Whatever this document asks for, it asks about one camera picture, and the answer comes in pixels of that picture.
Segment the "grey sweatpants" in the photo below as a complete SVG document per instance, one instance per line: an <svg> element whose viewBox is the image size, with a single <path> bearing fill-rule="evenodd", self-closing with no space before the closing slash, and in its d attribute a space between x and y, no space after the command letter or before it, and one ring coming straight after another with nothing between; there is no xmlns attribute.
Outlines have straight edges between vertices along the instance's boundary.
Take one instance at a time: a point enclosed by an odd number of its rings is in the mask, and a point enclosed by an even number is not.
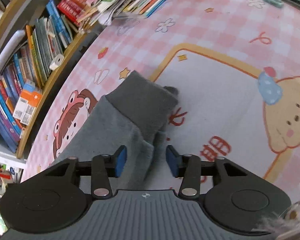
<svg viewBox="0 0 300 240"><path fill-rule="evenodd" d="M168 117L178 104L175 87L153 83L133 71L115 90L100 98L70 144L53 161L67 157L90 161L96 155L112 155L122 145L127 161L119 178L111 178L116 190L144 190L160 159Z"/></svg>

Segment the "orange white box lower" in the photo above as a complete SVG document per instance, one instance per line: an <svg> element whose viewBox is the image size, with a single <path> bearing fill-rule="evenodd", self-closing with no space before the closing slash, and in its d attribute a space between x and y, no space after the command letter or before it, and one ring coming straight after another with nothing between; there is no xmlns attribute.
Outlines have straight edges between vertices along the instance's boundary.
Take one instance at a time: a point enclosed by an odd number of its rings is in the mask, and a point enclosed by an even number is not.
<svg viewBox="0 0 300 240"><path fill-rule="evenodd" d="M33 98L30 100L28 106L26 106L25 112L21 116L20 122L23 125L28 125L33 117L34 111L37 109L41 99L42 99L42 90L35 88L33 91Z"/></svg>

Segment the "orange white box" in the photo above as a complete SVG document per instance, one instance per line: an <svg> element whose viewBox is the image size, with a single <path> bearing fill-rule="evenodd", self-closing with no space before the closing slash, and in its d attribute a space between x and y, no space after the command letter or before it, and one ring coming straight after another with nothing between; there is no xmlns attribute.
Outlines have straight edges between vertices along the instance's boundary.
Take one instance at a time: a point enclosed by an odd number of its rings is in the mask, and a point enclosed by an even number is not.
<svg viewBox="0 0 300 240"><path fill-rule="evenodd" d="M21 116L20 122L23 125L28 125L33 117L34 111L37 109L41 99L42 99L42 90L35 88L33 91L33 98L30 100L28 106L26 106L25 112Z"/></svg>
<svg viewBox="0 0 300 240"><path fill-rule="evenodd" d="M15 119L21 120L22 114L26 110L26 106L30 103L30 100L33 98L33 91L36 88L36 85L33 81L27 79L24 83L24 86L21 90L17 103L14 107L13 117Z"/></svg>

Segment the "orange white box upper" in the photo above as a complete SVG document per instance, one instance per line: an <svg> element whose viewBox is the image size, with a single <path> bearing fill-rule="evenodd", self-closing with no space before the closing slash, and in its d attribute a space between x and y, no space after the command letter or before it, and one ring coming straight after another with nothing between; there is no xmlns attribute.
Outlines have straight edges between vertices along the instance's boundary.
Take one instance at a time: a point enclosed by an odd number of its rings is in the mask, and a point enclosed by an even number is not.
<svg viewBox="0 0 300 240"><path fill-rule="evenodd" d="M22 114L26 110L26 106L30 103L30 100L33 98L33 91L36 88L36 85L33 81L27 79L24 83L24 86L21 90L17 103L14 107L13 117L15 119L21 120Z"/></svg>

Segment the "row of colourful books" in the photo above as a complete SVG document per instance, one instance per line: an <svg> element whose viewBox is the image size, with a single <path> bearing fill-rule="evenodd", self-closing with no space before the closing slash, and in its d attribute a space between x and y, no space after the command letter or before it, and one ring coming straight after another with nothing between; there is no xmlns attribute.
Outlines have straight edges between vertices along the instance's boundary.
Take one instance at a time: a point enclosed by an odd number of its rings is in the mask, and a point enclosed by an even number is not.
<svg viewBox="0 0 300 240"><path fill-rule="evenodd" d="M13 117L14 107L27 79L37 88L46 84L52 73L49 66L57 54L63 54L73 41L73 24L57 8L54 0L46 5L48 16L36 20L34 26L25 27L25 37L8 59L0 73L0 135L15 153L24 128Z"/></svg>

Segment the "white charger block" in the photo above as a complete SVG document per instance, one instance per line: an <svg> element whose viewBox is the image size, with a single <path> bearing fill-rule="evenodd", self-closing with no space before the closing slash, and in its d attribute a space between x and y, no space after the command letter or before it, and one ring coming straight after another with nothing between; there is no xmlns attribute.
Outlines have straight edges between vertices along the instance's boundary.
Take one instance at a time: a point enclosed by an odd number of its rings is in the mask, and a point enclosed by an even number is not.
<svg viewBox="0 0 300 240"><path fill-rule="evenodd" d="M63 60L64 60L64 55L63 54L57 54L56 57L50 63L50 66L49 66L50 70L54 71L58 67L60 67L61 64L63 63Z"/></svg>

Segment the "pink checkered table mat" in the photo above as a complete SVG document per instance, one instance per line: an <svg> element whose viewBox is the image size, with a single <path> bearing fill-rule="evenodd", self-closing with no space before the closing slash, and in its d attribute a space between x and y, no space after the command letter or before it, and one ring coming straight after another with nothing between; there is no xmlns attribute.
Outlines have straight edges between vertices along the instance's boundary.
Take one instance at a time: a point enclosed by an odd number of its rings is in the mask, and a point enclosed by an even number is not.
<svg viewBox="0 0 300 240"><path fill-rule="evenodd" d="M179 189L165 161L171 144L226 157L300 200L300 11L262 0L169 0L149 18L114 21L56 96L22 179L53 165L133 71L179 91L145 189Z"/></svg>

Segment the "wooden white bookshelf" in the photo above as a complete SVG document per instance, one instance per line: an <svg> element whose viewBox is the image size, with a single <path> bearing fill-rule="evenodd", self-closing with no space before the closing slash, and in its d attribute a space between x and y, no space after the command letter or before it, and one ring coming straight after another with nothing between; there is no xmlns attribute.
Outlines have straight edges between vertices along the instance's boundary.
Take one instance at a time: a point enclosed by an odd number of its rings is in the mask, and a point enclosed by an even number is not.
<svg viewBox="0 0 300 240"><path fill-rule="evenodd" d="M47 110L96 40L96 0L0 0L0 168L24 169Z"/></svg>

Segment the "rolled white paper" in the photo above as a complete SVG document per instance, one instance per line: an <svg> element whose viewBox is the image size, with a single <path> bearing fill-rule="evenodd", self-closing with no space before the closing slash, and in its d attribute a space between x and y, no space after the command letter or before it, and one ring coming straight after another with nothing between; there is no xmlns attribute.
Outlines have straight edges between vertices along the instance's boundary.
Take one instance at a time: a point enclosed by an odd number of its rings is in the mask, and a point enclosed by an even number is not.
<svg viewBox="0 0 300 240"><path fill-rule="evenodd" d="M13 36L10 38L10 40L7 42L6 46L3 48L3 50L0 53L0 73L7 63L10 56L13 54L13 52L18 48L19 43L22 41L22 39L25 37L25 30L17 30Z"/></svg>

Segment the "red thick dictionary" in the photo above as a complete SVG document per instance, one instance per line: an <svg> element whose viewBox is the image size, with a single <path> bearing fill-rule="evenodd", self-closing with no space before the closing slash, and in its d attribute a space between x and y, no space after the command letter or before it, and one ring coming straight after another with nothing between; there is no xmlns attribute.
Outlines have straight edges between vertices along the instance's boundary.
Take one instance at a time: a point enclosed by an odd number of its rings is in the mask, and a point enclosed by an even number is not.
<svg viewBox="0 0 300 240"><path fill-rule="evenodd" d="M61 13L63 13L73 24L79 25L77 22L78 17L80 16L83 9L77 5L72 0L61 0L57 8Z"/></svg>

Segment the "teal eraser case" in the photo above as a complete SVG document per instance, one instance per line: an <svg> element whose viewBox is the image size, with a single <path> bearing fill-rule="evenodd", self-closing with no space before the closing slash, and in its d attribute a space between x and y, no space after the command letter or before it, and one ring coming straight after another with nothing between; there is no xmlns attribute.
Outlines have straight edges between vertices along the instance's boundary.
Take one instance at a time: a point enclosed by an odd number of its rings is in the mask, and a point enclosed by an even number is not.
<svg viewBox="0 0 300 240"><path fill-rule="evenodd" d="M283 8L283 2L281 0L262 0L264 1L265 3L268 3L276 8Z"/></svg>

